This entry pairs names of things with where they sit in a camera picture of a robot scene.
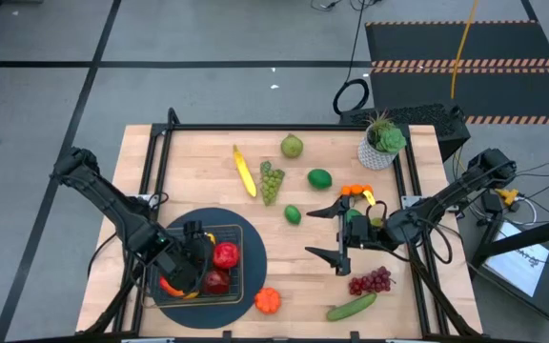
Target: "green grape cluster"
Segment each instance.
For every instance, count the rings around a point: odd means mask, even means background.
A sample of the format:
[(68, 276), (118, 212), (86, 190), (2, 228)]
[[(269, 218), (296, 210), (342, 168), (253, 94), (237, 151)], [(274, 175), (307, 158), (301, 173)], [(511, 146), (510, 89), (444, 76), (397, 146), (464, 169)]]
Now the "green grape cluster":
[(283, 176), (285, 176), (284, 171), (274, 171), (272, 167), (273, 166), (269, 161), (262, 162), (259, 165), (262, 181), (262, 199), (264, 200), (264, 205), (267, 206), (272, 205), (275, 202), (278, 189), (281, 187), (281, 183), (283, 183)]

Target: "white plant pot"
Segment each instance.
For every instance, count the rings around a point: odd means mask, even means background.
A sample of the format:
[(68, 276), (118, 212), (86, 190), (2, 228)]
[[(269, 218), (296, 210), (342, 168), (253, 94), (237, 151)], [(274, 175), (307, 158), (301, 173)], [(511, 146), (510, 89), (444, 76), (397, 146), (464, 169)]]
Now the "white plant pot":
[(366, 134), (363, 135), (363, 139), (361, 140), (361, 143), (359, 143), (357, 156), (363, 167), (378, 171), (389, 167), (389, 165), (393, 163), (393, 160), (396, 159), (397, 152), (386, 153), (374, 149), (370, 143), (368, 143), (368, 132), (371, 129), (372, 125), (366, 129)]

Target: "red grape cluster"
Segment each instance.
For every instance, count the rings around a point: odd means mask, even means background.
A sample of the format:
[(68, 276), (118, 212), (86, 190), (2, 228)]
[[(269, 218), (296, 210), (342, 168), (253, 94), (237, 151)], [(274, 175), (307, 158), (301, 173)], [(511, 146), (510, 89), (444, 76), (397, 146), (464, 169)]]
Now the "red grape cluster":
[(388, 292), (391, 290), (391, 272), (382, 266), (363, 277), (354, 277), (349, 282), (349, 293), (361, 295), (361, 292)]

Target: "wooden tabletop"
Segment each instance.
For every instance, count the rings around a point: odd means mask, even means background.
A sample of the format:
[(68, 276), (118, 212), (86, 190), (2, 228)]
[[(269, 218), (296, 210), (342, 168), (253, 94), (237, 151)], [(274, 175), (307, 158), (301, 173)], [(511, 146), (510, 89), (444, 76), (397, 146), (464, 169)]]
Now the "wooden tabletop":
[[(149, 141), (150, 126), (128, 126), (118, 157), (113, 184), (122, 192), (136, 194)], [(433, 127), (410, 128), (417, 161), (420, 185), (426, 195), (447, 186)], [(175, 131), (171, 144), (164, 192), (170, 199), (162, 205), (159, 222), (169, 225), (176, 217), (194, 209), (225, 208), (244, 216), (260, 233), (268, 257), (265, 287), (280, 291), (282, 307), (278, 313), (265, 315), (250, 308), (234, 323), (217, 330), (183, 327), (158, 309), (145, 309), (141, 331), (143, 336), (220, 337), (230, 330), (234, 337), (296, 337), (346, 338), (358, 331), (362, 338), (419, 338), (417, 304), (411, 269), (386, 252), (350, 249), (352, 275), (335, 276), (334, 270), (304, 247), (336, 249), (337, 221), (302, 216), (299, 226), (287, 223), (283, 209), (296, 205), (302, 213), (331, 206), (340, 187), (347, 184), (371, 184), (375, 198), (389, 206), (389, 213), (399, 207), (393, 168), (371, 171), (357, 160), (357, 146), (362, 131), (295, 131), (304, 142), (304, 152), (297, 159), (282, 156), (279, 144), (286, 131)], [(242, 186), (233, 161), (232, 146), (243, 152), (254, 179), (259, 178), (259, 164), (269, 160), (274, 168), (286, 172), (276, 205), (265, 207), (260, 194), (251, 198)], [(160, 147), (156, 150), (151, 178), (151, 192)], [(406, 188), (410, 178), (406, 157), (401, 153)], [(313, 168), (325, 169), (334, 179), (327, 191), (317, 192), (306, 175)], [(356, 208), (363, 211), (365, 201)], [(380, 215), (376, 209), (371, 215)], [(442, 224), (457, 229), (457, 222), (446, 214)], [(105, 219), (97, 245), (113, 233), (113, 225)], [(467, 322), (477, 331), (481, 326), (476, 299), (470, 282), (461, 242), (445, 233), (453, 247), (454, 260), (449, 265), (437, 262), (442, 289)], [(434, 247), (446, 254), (442, 239), (432, 235)], [(397, 250), (406, 255), (405, 247)], [(386, 266), (396, 281), (389, 293), (380, 293), (376, 303), (367, 310), (338, 322), (327, 322), (325, 313), (353, 297), (348, 294), (351, 277)], [(84, 296), (77, 330), (86, 329), (107, 307), (118, 288), (123, 271), (121, 245), (114, 240), (96, 258)], [(433, 299), (425, 288), (432, 332), (437, 332)], [(130, 327), (135, 297), (127, 304), (125, 328)]]

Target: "potted plant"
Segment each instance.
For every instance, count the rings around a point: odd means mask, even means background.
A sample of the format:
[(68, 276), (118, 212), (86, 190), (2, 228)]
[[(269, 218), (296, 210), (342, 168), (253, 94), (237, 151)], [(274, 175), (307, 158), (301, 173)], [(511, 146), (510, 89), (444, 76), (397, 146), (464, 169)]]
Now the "potted plant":
[(384, 111), (370, 120), (370, 126), (359, 143), (359, 162), (371, 170), (385, 169), (405, 146), (406, 138)]

